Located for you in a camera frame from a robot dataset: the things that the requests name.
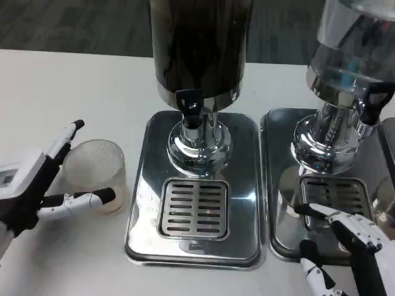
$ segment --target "stainless steel drip tray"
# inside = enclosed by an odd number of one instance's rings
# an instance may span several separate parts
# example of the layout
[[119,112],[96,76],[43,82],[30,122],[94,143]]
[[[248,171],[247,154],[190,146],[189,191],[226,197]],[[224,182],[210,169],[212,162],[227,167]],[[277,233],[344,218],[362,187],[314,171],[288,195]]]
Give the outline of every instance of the stainless steel drip tray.
[[299,261],[300,241],[312,239],[326,264],[347,265],[349,253],[328,226],[299,216],[293,207],[316,202],[372,219],[373,205],[382,194],[393,196],[394,190],[382,186],[391,178],[377,133],[362,143],[354,166],[345,173],[324,176],[301,167],[292,156],[291,140],[297,123],[315,111],[274,109],[261,120],[270,247],[281,259]]
[[147,124],[125,251],[139,265],[248,269],[262,262],[264,227],[259,137],[245,115],[219,113],[233,150],[226,168],[208,177],[178,171],[167,139],[180,112],[159,112]]
[[158,222],[166,238],[218,241],[228,233],[228,185],[223,181],[170,179]]

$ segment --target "dispenser tap handle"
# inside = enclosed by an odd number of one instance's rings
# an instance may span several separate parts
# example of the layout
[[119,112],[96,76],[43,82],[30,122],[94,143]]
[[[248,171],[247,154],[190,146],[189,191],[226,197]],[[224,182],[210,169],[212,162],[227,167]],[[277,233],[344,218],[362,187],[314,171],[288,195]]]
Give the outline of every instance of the dispenser tap handle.
[[184,125],[196,129],[202,125],[203,97],[200,89],[181,89],[175,92],[177,106],[184,115]]
[[[360,114],[360,120],[366,125],[375,125],[380,117],[381,110],[390,102],[395,92],[395,83],[379,82],[371,83],[363,98],[364,106]],[[374,94],[384,94],[377,98]]]

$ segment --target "gray carpet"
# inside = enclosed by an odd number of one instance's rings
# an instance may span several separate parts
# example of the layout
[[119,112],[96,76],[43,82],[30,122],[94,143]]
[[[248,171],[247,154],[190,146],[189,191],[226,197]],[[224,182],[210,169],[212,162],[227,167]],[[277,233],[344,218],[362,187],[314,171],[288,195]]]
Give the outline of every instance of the gray carpet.
[[[152,57],[147,0],[0,0],[0,48]],[[308,64],[323,0],[255,0],[248,62]]]

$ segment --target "drip tray grate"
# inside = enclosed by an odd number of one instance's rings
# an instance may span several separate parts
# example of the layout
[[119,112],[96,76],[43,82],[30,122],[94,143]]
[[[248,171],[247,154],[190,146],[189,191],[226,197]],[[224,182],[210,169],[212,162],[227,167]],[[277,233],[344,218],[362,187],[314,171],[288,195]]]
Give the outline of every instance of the drip tray grate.
[[216,240],[228,233],[228,186],[223,181],[171,179],[161,209],[162,236]]
[[[301,189],[304,203],[326,205],[373,218],[365,185],[358,179],[306,176],[301,179]],[[312,230],[329,228],[327,223],[308,216],[306,224]]]

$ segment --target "white table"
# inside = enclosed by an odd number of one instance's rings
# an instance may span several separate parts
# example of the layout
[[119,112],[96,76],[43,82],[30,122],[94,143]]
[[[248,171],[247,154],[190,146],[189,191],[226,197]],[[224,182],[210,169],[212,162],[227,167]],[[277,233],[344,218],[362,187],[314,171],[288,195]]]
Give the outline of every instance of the white table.
[[[247,64],[242,95],[226,111],[259,124],[272,108],[317,108],[320,100],[306,86],[305,72],[305,66]],[[125,153],[130,188],[147,121],[170,109],[158,96],[152,59],[51,52],[0,51],[0,100],[0,160],[18,148],[45,148],[61,127],[82,118],[86,125],[74,143],[116,142]],[[395,103],[383,117],[391,114]],[[136,266],[123,252],[128,215],[127,207],[114,216],[92,213],[25,231],[3,258],[0,294],[309,295],[301,267],[268,249],[254,271]],[[357,295],[349,268],[327,271]]]

